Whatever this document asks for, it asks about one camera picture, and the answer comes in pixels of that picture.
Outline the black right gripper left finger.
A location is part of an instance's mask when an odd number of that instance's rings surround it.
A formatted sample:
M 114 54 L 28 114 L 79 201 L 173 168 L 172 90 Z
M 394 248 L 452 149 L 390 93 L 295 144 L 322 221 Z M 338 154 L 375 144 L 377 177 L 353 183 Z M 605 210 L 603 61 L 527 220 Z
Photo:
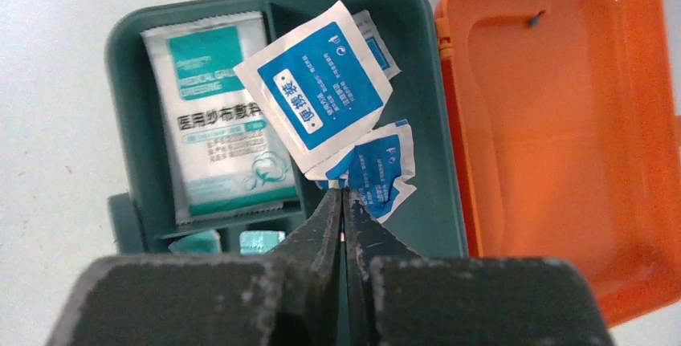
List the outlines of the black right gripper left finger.
M 137 254 L 93 262 L 50 345 L 334 345 L 342 192 L 261 255 Z

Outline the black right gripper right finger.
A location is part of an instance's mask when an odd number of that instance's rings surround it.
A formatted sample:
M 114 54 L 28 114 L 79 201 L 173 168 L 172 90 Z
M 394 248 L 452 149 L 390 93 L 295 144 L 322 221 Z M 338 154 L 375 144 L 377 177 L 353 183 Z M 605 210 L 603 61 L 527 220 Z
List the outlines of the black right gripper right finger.
M 610 345 L 585 279 L 560 258 L 418 254 L 343 192 L 353 345 Z

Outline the teal strip packet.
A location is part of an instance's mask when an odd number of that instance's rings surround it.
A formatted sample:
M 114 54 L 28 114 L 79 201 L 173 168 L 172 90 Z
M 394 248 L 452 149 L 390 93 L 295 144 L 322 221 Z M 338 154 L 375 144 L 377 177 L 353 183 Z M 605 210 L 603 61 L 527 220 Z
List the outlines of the teal strip packet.
M 279 230 L 246 230 L 239 235 L 239 253 L 243 256 L 265 254 L 285 239 Z

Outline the small teal tube packet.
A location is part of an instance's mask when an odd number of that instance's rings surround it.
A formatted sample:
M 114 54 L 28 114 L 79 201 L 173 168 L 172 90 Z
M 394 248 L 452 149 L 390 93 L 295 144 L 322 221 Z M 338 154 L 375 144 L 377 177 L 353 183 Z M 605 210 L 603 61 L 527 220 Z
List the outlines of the small teal tube packet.
M 168 245 L 174 254 L 220 254 L 221 240 L 216 230 L 204 230 L 179 238 Z

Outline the blue white wipe sachet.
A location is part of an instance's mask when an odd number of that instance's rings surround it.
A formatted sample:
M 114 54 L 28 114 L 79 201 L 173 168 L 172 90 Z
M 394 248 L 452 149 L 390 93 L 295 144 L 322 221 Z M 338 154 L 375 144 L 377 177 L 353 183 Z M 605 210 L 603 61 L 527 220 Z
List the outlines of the blue white wipe sachet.
M 304 174 L 321 189 L 355 189 L 380 223 L 416 191 L 408 183 L 415 175 L 413 133 L 406 119 L 368 132 Z
M 381 67 L 387 79 L 397 76 L 401 69 L 397 65 L 394 57 L 389 52 L 385 41 L 381 37 L 371 14 L 367 10 L 362 10 L 353 15 L 353 21 L 366 41 L 374 58 Z
M 342 1 L 234 72 L 302 173 L 370 132 L 393 93 Z

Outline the teal white label packet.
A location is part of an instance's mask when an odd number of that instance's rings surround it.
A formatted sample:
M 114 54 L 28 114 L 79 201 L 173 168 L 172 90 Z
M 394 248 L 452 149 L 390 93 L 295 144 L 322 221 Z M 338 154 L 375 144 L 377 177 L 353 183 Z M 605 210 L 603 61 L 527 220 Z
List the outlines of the teal white label packet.
M 267 45 L 262 13 L 142 32 L 164 115 L 180 225 L 277 210 L 298 198 L 290 155 L 235 67 Z

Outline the dark teal divider tray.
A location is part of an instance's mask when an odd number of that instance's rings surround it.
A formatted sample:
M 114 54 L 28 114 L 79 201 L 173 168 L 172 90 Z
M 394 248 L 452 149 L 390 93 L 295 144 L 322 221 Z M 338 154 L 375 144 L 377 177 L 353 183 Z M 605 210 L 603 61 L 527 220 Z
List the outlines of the dark teal divider tray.
M 298 175 L 297 198 L 279 210 L 178 226 L 167 154 L 170 138 L 141 32 L 257 10 L 264 14 L 267 37 L 274 40 L 336 1 L 353 13 L 369 11 L 400 67 L 380 121 L 409 121 L 414 134 L 416 190 L 386 221 L 386 227 L 419 254 L 467 255 L 437 35 L 428 0 L 198 0 L 151 6 L 122 18 L 110 34 L 106 51 L 129 181 L 127 193 L 108 199 L 120 253 L 165 253 L 176 239 L 211 229 L 219 232 L 225 251 L 235 252 L 243 231 L 292 232 L 324 195 L 313 182 Z

